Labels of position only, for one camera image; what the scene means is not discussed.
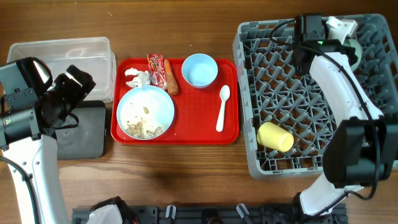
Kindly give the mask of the green bowl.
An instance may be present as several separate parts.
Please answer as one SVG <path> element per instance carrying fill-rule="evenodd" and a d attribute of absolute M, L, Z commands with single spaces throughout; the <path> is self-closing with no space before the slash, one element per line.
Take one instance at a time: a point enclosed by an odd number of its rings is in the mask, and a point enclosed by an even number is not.
<path fill-rule="evenodd" d="M 354 72 L 359 67 L 363 56 L 362 46 L 355 39 L 346 39 L 344 46 L 354 48 L 354 53 L 348 56 L 351 71 Z"/>

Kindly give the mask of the yellow cup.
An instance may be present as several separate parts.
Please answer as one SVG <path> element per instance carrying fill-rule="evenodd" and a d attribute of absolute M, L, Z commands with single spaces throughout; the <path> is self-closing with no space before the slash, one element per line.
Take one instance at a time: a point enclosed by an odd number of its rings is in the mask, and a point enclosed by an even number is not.
<path fill-rule="evenodd" d="M 294 144 L 292 133 L 272 122 L 262 124 L 258 129 L 256 138 L 260 145 L 280 152 L 291 150 Z"/>

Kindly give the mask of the white plastic spoon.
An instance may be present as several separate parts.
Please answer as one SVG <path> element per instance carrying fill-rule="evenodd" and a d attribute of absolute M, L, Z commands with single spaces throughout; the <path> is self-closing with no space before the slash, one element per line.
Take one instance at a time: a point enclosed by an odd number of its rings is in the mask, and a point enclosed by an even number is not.
<path fill-rule="evenodd" d="M 216 122 L 216 130 L 218 132 L 222 132 L 224 128 L 224 116 L 225 116 L 225 108 L 226 108 L 226 101 L 230 97 L 230 88 L 228 85 L 222 86 L 220 90 L 220 99 L 221 99 L 221 104 L 220 104 L 220 111 L 218 114 L 218 119 Z"/>

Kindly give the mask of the light blue bowl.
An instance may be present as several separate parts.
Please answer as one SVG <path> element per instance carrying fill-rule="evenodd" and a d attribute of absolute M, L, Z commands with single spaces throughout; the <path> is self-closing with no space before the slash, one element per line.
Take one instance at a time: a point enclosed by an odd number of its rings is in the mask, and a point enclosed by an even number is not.
<path fill-rule="evenodd" d="M 182 63 L 182 76 L 184 80 L 194 88 L 206 88 L 211 85 L 218 76 L 218 65 L 207 54 L 193 54 Z"/>

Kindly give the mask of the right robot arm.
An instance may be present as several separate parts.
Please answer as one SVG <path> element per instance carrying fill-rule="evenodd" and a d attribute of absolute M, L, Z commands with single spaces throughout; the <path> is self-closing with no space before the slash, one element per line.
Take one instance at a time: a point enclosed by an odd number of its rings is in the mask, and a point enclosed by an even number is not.
<path fill-rule="evenodd" d="M 352 19 L 304 14 L 295 18 L 294 67 L 321 88 L 337 130 L 323 153 L 323 174 L 300 193 L 304 215 L 319 217 L 350 195 L 389 178 L 397 154 L 397 121 L 385 118 L 365 94 L 354 70 L 362 48 Z"/>

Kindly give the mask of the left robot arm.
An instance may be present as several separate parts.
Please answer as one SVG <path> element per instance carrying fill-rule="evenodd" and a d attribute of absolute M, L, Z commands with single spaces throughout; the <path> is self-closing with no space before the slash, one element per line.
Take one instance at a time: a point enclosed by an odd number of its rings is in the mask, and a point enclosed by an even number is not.
<path fill-rule="evenodd" d="M 70 65 L 52 77 L 26 57 L 1 67 L 1 160 L 11 172 L 22 223 L 69 223 L 57 165 L 56 132 L 95 87 L 89 73 Z"/>

